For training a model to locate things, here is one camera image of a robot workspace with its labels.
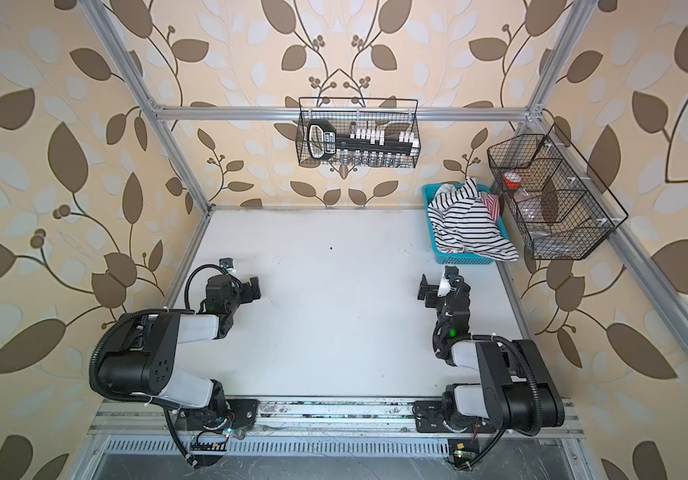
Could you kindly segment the black white striped tank top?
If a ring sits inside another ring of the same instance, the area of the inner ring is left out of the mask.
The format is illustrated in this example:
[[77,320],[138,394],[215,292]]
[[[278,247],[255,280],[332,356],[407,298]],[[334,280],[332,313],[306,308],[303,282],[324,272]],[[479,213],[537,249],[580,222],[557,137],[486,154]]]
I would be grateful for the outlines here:
[[444,253],[474,253],[501,262],[520,258],[503,233],[500,219],[493,223],[482,196],[491,193],[469,177],[462,184],[441,184],[429,204],[438,248]]

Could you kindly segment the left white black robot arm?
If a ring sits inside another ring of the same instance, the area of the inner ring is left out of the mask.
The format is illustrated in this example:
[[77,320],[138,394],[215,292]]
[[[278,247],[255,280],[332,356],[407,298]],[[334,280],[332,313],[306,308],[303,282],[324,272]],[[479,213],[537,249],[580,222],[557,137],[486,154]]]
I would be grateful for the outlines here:
[[190,430],[248,429],[257,419],[257,400],[229,401],[221,382],[176,364],[179,346],[225,339],[239,307],[261,298],[257,277],[243,282],[219,265],[204,267],[219,273],[207,281],[197,311],[145,309],[108,327],[91,355],[89,384],[107,400],[177,411]]

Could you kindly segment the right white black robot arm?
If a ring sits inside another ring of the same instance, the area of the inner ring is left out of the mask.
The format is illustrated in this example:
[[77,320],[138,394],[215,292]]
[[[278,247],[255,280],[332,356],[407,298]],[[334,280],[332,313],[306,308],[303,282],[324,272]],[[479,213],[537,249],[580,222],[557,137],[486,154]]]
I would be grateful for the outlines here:
[[472,331],[471,287],[457,268],[446,268],[438,284],[423,276],[418,299],[436,313],[435,357],[479,376],[476,383],[448,385],[438,402],[416,402],[418,430],[491,427],[535,436],[564,425],[564,402],[535,342]]

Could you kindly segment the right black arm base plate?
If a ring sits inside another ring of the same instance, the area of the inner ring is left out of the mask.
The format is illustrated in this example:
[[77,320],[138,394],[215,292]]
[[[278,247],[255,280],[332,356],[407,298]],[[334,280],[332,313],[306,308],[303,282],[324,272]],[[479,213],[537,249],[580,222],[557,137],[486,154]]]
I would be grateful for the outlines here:
[[419,400],[412,404],[415,428],[419,433],[443,434],[494,434],[497,429],[487,420],[479,417],[458,417],[451,419],[439,400]]

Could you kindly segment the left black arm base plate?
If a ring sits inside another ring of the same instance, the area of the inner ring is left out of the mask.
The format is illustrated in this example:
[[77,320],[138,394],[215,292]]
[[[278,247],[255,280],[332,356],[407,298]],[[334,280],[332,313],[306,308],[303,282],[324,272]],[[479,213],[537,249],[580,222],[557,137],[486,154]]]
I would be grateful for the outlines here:
[[217,431],[249,429],[258,416],[258,399],[213,400],[199,409],[182,409],[177,426],[188,431]]

